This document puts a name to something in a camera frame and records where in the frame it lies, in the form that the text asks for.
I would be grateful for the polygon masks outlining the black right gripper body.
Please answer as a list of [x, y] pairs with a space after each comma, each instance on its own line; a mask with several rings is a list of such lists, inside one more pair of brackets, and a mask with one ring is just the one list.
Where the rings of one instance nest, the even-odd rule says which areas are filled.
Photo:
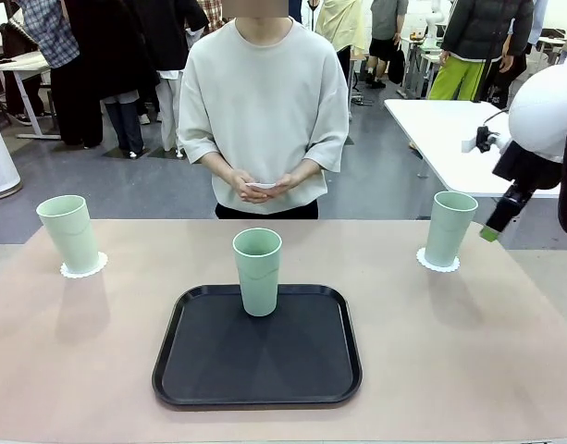
[[562, 163], [525, 150], [512, 141], [502, 152], [492, 173], [510, 182], [500, 202], [526, 204], [537, 190], [551, 190], [561, 183]]

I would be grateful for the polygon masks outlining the person's left hand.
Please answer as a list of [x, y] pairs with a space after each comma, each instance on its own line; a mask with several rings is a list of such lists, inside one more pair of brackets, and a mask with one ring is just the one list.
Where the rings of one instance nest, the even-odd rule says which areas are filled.
[[264, 189], [263, 194], [265, 194], [269, 199], [274, 199], [292, 190], [298, 185], [298, 183], [299, 180], [297, 175], [289, 173], [278, 180], [272, 188]]

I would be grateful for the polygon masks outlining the person's right hand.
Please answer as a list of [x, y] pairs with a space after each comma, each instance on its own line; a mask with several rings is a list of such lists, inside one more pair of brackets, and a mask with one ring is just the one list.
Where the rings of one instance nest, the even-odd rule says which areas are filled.
[[238, 196], [246, 203], [262, 204], [270, 199], [265, 192], [250, 186], [253, 178], [245, 171], [232, 169], [227, 174], [228, 183]]

